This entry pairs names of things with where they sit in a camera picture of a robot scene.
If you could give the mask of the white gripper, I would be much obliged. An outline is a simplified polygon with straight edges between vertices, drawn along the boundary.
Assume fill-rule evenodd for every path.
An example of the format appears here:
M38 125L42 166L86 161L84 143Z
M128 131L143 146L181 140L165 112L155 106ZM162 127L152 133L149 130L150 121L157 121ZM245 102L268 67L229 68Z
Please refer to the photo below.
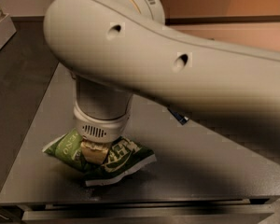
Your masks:
M123 133L130 112L116 119L98 119L86 115L78 106L74 106L76 130L87 140L81 142L81 151L87 162L102 164L111 148L111 142Z

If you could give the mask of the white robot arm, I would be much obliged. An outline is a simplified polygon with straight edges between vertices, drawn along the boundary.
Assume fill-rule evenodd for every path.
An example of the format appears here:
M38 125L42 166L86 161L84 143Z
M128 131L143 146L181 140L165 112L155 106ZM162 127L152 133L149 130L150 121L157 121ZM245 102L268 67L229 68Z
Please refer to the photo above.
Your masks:
M136 94L280 163L280 52L182 34L160 0L55 0L44 34L81 120L118 119Z

